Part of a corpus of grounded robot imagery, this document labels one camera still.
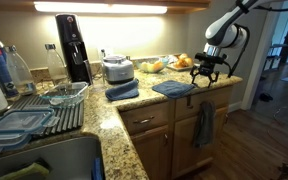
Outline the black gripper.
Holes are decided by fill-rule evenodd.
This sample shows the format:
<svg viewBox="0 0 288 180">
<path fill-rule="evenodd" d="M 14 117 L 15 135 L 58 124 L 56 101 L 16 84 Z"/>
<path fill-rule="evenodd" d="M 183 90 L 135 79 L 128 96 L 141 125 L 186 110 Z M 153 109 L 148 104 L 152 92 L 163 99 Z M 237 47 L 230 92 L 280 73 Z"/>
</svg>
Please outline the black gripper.
<svg viewBox="0 0 288 180">
<path fill-rule="evenodd" d="M 196 85 L 195 78 L 197 75 L 207 76 L 209 79 L 208 88 L 217 82 L 219 77 L 219 72 L 214 70 L 216 64 L 227 64 L 225 59 L 227 56 L 223 54 L 222 56 L 212 56 L 206 53 L 197 53 L 195 58 L 200 61 L 200 65 L 194 65 L 190 71 L 190 76 L 192 77 L 191 84 Z"/>
</svg>

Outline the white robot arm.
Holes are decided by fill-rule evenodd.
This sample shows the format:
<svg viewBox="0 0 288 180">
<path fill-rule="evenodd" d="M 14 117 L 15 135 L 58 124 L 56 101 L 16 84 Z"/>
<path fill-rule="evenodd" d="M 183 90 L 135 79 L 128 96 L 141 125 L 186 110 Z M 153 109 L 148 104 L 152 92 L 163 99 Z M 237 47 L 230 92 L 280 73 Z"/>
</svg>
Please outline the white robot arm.
<svg viewBox="0 0 288 180">
<path fill-rule="evenodd" d="M 207 76 L 209 86 L 215 83 L 219 77 L 219 71 L 215 71 L 216 64 L 225 64 L 230 78 L 244 53 L 250 39 L 250 30 L 248 27 L 239 25 L 236 21 L 252 9 L 261 9 L 261 4 L 283 1 L 283 0 L 236 0 L 235 4 L 218 20 L 213 22 L 205 32 L 207 43 L 202 53 L 197 53 L 195 58 L 200 61 L 200 65 L 194 65 L 190 71 L 192 84 L 196 85 L 195 78 L 198 75 Z M 226 54 L 220 55 L 223 48 L 242 49 L 233 66 L 225 61 Z"/>
</svg>

